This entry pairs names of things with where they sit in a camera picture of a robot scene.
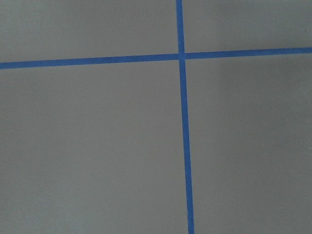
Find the gray surface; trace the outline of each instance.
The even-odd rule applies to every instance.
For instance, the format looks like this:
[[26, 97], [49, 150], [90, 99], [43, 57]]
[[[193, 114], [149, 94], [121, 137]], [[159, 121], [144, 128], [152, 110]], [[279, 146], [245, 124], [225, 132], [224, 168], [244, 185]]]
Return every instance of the gray surface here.
[[196, 233], [312, 233], [311, 64], [187, 61]]
[[187, 233], [178, 62], [0, 70], [0, 100], [0, 233]]
[[177, 52], [174, 0], [2, 0], [0, 29], [0, 62]]
[[187, 52], [311, 47], [312, 0], [185, 0]]

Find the blue line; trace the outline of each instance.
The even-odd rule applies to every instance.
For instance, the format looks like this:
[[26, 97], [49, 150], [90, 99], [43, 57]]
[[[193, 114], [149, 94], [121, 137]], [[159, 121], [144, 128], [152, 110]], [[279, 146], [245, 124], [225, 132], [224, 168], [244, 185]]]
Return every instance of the blue line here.
[[192, 170], [191, 170], [189, 117], [188, 117], [188, 106], [187, 106], [187, 86], [186, 86], [186, 69], [185, 69], [182, 0], [176, 0], [176, 21], [177, 21], [177, 37], [178, 37], [178, 50], [179, 50], [180, 91], [181, 91], [181, 109], [182, 109], [187, 219], [188, 219], [189, 234], [194, 234]]
[[212, 58], [228, 58], [228, 57], [291, 55], [291, 54], [309, 54], [309, 53], [312, 53], [312, 47], [198, 52], [198, 53], [187, 53], [185, 57], [186, 59], [212, 59]]
[[0, 69], [27, 68], [27, 67], [55, 67], [55, 66], [72, 66], [72, 65], [122, 63], [122, 62], [147, 62], [147, 61], [165, 61], [165, 60], [178, 60], [178, 54], [3, 62], [0, 63]]

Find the horizontal blue line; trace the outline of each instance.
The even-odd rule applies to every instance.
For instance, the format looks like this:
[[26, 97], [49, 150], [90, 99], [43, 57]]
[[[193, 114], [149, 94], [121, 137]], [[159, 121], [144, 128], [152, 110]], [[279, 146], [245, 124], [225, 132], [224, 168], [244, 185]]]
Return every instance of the horizontal blue line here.
[[216, 52], [186, 53], [186, 59], [213, 59], [246, 56], [267, 56], [267, 55], [290, 55], [312, 53], [312, 47], [305, 48], [283, 48], [283, 49], [263, 49], [263, 50], [233, 50]]
[[101, 58], [73, 58], [73, 59], [57, 59], [57, 60], [3, 62], [0, 63], [0, 69], [73, 66], [73, 65], [123, 63], [123, 62], [148, 62], [148, 61], [165, 61], [178, 59], [179, 59], [178, 54], [135, 55], [135, 56], [101, 57]]

